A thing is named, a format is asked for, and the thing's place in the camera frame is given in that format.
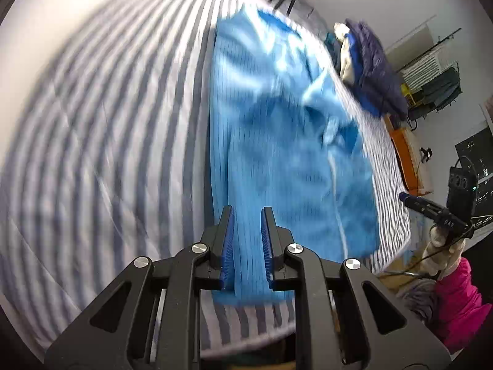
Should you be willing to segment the right gloved hand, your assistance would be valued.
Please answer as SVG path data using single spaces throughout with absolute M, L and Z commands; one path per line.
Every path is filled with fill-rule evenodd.
M 419 267 L 431 277 L 442 280 L 451 275 L 459 266 L 462 252 L 466 246 L 464 238 L 454 244 L 447 244 L 449 231 L 438 225 L 432 225 L 427 246 Z

